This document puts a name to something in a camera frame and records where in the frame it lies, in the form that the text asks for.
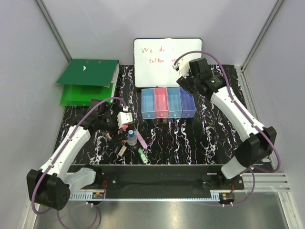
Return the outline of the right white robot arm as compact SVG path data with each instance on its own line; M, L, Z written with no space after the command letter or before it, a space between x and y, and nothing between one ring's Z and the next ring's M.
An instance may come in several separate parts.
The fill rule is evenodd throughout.
M242 141L235 149L233 158L221 167L221 174L216 177L218 187L227 189L233 184L234 177L271 155L276 130L272 126L265 127L251 115L235 96L224 74L213 75L205 58L191 61L181 58L173 68L181 74L177 83L189 95L201 94L216 105Z

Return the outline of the small clear glue bottle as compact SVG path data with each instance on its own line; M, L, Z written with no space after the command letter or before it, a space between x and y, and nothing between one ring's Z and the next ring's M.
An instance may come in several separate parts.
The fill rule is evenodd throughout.
M137 136L136 134L134 133L133 130L129 130L128 131L128 136L127 136L127 144L130 145L130 146L135 146L137 144Z

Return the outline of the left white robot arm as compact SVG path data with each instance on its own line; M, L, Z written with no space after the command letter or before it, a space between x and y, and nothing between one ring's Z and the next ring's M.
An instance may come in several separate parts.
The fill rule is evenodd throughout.
M38 170L31 169L28 172L26 180L32 211L41 214L35 208L36 204L45 206L48 210L62 210L71 194L86 186L97 189L103 185L102 170L95 166L84 165L72 175L67 172L95 131L116 133L132 122L132 114L123 99L93 99L87 113L70 126L53 155Z

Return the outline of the purple bin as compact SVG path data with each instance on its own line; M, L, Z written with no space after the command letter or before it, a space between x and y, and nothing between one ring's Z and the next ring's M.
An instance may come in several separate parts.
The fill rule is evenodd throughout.
M190 96L183 88L180 87L180 96L182 104L181 118L192 118L196 113L194 97Z

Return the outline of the pink bin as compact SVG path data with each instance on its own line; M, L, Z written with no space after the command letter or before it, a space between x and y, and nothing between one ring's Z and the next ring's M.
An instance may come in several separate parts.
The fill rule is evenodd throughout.
M156 118L167 118L169 115L167 88L154 88Z

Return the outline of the light blue bin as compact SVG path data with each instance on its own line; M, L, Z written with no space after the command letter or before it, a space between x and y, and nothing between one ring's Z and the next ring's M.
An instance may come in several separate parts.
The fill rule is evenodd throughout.
M182 115L182 104L180 88L167 88L169 118L180 118Z
M154 101L154 89L146 88L142 89L141 95L141 113L143 119L155 119L155 101Z

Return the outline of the white dry-erase board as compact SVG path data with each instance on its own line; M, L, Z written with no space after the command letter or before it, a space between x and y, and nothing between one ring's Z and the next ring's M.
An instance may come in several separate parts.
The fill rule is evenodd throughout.
M135 86L178 87L181 72L173 68L184 53L201 50L200 38L138 38L133 43Z

